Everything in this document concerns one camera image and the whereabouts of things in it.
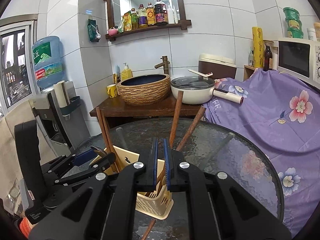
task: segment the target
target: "perforated basket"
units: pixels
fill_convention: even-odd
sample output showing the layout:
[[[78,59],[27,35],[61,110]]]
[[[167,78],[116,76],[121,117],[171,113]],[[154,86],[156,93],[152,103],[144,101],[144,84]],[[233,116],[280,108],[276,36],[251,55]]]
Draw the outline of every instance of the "perforated basket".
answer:
[[[117,146],[114,146],[119,159],[120,163],[122,165],[122,169],[131,163],[135,163],[139,159],[139,154],[130,152],[127,150],[124,150],[122,148],[119,148]],[[97,156],[91,163],[96,162],[98,159],[100,159],[100,156]],[[157,162],[157,176],[161,173],[164,166],[164,161],[159,160]],[[105,173],[108,175],[112,175],[112,169],[109,168],[105,170]],[[157,191],[154,191],[149,195],[149,197],[145,196],[144,192],[139,192],[137,194],[137,202],[136,202],[136,210],[139,212],[142,212],[146,215],[149,215],[151,217],[154,217],[156,219],[166,219],[169,215],[169,212],[173,206],[173,200],[172,200],[172,193],[167,190],[167,187],[165,186],[165,177],[163,181],[161,182],[162,185],[164,185],[159,193],[157,195]]]

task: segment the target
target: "round glass table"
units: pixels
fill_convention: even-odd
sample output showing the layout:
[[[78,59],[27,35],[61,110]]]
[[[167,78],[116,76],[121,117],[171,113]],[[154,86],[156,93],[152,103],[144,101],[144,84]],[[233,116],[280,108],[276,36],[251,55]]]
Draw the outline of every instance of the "round glass table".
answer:
[[[180,118],[173,148],[176,148],[192,123],[192,119]],[[116,128],[110,130],[114,145],[138,154],[148,153],[153,137],[169,137],[172,118],[147,119],[121,125],[123,139]],[[163,159],[163,140],[159,140],[158,158]],[[104,148],[102,136],[85,142],[77,153],[88,150],[90,145]],[[216,124],[200,121],[182,149],[185,160],[201,170],[216,174],[228,173],[256,200],[282,221],[284,197],[279,177],[268,157],[252,142],[235,132]],[[173,193],[174,205],[165,220],[157,220],[148,239],[189,239],[188,214],[184,193]],[[135,212],[132,239],[140,239],[151,217]]]

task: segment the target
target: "green plastic container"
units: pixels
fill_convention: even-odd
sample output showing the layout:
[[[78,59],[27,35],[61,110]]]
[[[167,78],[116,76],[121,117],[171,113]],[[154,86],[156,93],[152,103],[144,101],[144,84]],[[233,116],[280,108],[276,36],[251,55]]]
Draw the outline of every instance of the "green plastic container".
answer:
[[[302,22],[300,20],[295,20],[292,17],[287,17],[285,21],[288,28],[293,28],[302,32]]]
[[[288,28],[288,38],[303,39],[303,32],[294,28]]]
[[[300,20],[300,14],[296,9],[286,7],[286,8],[283,8],[283,12],[284,12],[286,18]]]

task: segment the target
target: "bronze faucet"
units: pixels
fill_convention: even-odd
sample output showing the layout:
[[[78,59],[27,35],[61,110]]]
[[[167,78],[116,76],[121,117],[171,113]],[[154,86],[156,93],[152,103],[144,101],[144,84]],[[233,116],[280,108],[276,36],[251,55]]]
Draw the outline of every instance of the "bronze faucet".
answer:
[[[169,75],[169,64],[170,61],[168,60],[168,56],[162,56],[160,59],[162,59],[162,63],[155,65],[155,68],[163,67],[163,73]]]

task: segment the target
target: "purple floral cloth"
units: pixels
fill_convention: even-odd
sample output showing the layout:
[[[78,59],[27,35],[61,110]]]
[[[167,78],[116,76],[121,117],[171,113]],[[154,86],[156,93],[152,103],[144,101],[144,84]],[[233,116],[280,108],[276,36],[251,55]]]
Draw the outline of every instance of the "purple floral cloth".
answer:
[[[252,141],[278,172],[284,193],[284,225],[295,236],[320,201],[320,95],[299,79],[261,71],[244,82],[216,80],[244,97],[242,105],[213,97],[205,117]]]

